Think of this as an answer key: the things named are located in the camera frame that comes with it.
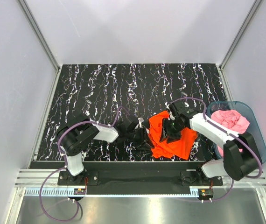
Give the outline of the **orange t shirt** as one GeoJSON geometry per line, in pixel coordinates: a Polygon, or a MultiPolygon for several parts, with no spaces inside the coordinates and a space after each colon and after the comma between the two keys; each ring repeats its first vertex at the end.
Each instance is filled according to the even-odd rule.
{"type": "Polygon", "coordinates": [[[187,160],[197,139],[197,132],[189,128],[181,130],[181,138],[179,140],[167,143],[166,140],[160,142],[162,134],[162,119],[167,119],[169,116],[167,111],[162,111],[149,119],[149,138],[153,143],[152,148],[153,157],[158,159],[160,157],[172,158],[174,155],[187,160]]]}

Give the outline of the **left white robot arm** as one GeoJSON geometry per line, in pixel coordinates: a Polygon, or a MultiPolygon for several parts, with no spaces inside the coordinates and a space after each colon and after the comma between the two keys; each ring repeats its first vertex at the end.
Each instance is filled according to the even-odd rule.
{"type": "Polygon", "coordinates": [[[112,125],[100,124],[86,115],[68,121],[56,133],[59,150],[66,163],[66,170],[60,172],[59,181],[79,185],[88,180],[81,153],[87,150],[93,140],[107,143],[128,140],[138,150],[151,151],[154,145],[148,134],[149,124],[131,115],[112,125]]]}

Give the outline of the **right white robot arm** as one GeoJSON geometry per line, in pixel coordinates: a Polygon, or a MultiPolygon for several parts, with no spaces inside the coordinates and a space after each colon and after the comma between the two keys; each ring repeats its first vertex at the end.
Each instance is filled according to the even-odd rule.
{"type": "Polygon", "coordinates": [[[174,100],[167,106],[168,117],[162,120],[160,141],[176,141],[184,128],[194,130],[221,147],[222,159],[204,163],[196,172],[196,181],[206,185],[217,176],[228,176],[234,181],[244,177],[259,178],[262,174],[262,158],[254,137],[244,132],[229,130],[209,118],[205,111],[186,107],[184,98],[174,100]]]}

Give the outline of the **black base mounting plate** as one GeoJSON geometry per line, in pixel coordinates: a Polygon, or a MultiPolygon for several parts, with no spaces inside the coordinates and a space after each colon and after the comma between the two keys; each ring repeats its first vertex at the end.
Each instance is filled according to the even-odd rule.
{"type": "Polygon", "coordinates": [[[98,189],[142,189],[149,192],[174,191],[182,188],[209,187],[210,183],[197,177],[202,161],[142,161],[142,162],[103,162],[83,163],[88,180],[79,184],[62,186],[96,187],[98,189]]]}

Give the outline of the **pink t shirt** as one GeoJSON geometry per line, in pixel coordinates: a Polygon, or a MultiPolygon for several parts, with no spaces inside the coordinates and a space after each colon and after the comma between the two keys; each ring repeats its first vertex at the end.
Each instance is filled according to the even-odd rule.
{"type": "Polygon", "coordinates": [[[240,134],[246,132],[250,125],[250,122],[236,110],[215,111],[212,113],[211,119],[240,134]]]}

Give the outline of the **blue plastic basket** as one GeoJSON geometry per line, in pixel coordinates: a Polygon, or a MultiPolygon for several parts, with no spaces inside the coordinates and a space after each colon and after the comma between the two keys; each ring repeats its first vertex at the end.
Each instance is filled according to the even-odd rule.
{"type": "Polygon", "coordinates": [[[250,133],[254,137],[262,163],[264,164],[266,162],[266,145],[253,110],[247,104],[240,101],[216,101],[208,106],[206,112],[211,118],[212,113],[218,110],[236,110],[250,122],[246,132],[250,133]]]}

